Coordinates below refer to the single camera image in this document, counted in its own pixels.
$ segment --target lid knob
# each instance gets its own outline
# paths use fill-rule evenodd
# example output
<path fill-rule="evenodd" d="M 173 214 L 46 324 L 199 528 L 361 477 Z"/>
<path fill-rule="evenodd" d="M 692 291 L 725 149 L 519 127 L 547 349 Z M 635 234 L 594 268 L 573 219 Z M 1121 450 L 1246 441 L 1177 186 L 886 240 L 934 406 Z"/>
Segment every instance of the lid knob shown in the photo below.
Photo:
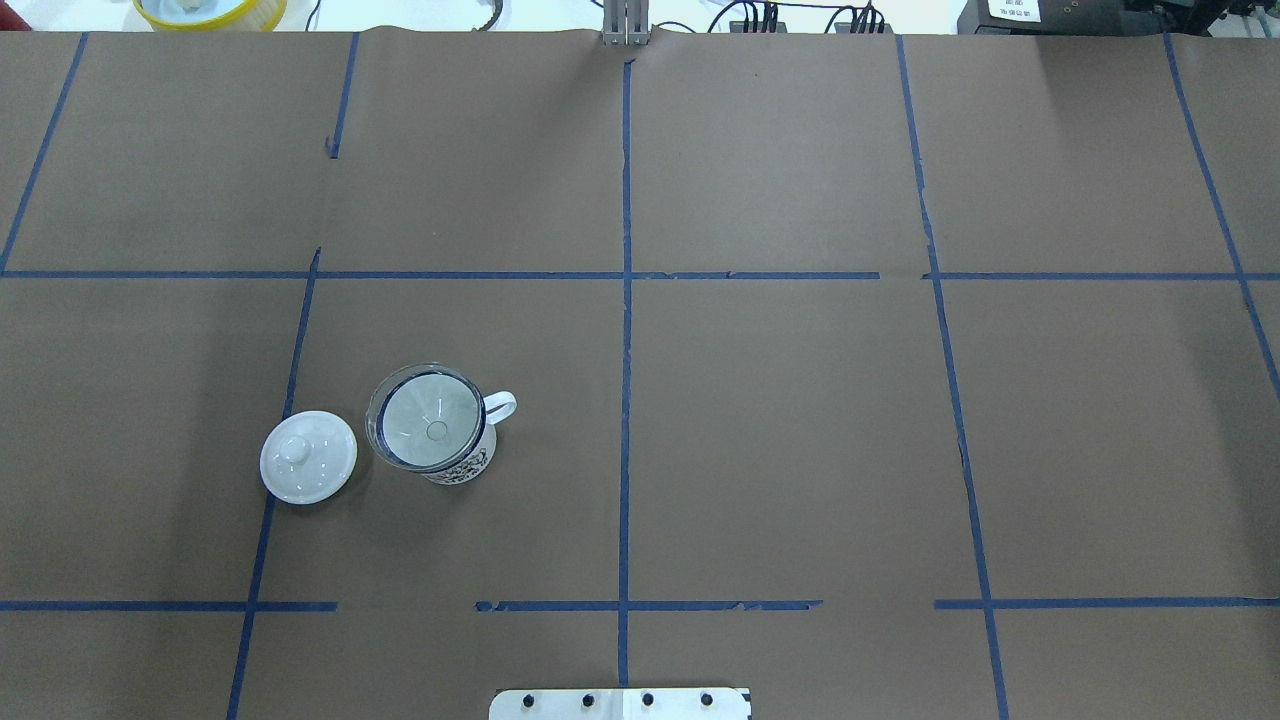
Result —
<path fill-rule="evenodd" d="M 306 461 L 311 455 L 311 443 L 302 436 L 292 436 L 280 445 L 280 457 L 291 465 Z"/>

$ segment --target white label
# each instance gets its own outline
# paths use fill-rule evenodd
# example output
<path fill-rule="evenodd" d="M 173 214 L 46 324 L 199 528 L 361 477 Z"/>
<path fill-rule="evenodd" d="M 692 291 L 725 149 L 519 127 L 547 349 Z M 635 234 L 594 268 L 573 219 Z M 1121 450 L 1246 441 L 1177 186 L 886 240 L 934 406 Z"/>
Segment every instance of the white label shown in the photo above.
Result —
<path fill-rule="evenodd" d="M 991 17 L 1019 23 L 1039 22 L 1039 0 L 988 0 Z"/>

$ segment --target ceramic mug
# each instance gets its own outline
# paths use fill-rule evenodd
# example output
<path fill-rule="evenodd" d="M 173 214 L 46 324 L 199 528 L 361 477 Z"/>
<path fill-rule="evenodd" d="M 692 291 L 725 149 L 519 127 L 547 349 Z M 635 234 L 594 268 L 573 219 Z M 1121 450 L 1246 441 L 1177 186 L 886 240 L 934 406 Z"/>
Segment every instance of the ceramic mug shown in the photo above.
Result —
<path fill-rule="evenodd" d="M 365 414 L 369 443 L 383 460 L 433 483 L 465 483 L 489 466 L 494 428 L 516 411 L 516 396 L 480 395 L 462 373 L 438 363 L 392 373 Z"/>

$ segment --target white ceramic lid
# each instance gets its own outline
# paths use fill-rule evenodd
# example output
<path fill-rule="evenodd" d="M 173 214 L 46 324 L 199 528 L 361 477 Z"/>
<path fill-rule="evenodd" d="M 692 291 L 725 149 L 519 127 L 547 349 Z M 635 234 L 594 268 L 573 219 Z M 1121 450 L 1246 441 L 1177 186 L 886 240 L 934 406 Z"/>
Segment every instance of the white ceramic lid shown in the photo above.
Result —
<path fill-rule="evenodd" d="M 320 502 L 355 470 L 356 434 L 333 413 L 298 413 L 266 436 L 257 466 L 275 497 L 294 505 Z"/>

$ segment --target mug handle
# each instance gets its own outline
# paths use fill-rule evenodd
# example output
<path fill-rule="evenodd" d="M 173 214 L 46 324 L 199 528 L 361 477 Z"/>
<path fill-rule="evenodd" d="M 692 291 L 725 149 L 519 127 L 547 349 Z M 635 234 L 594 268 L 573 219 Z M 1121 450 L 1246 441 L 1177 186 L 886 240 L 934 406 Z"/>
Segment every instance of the mug handle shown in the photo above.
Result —
<path fill-rule="evenodd" d="M 507 391 L 495 392 L 484 398 L 484 411 L 485 423 L 497 425 L 511 418 L 511 414 L 516 411 L 516 396 Z"/>

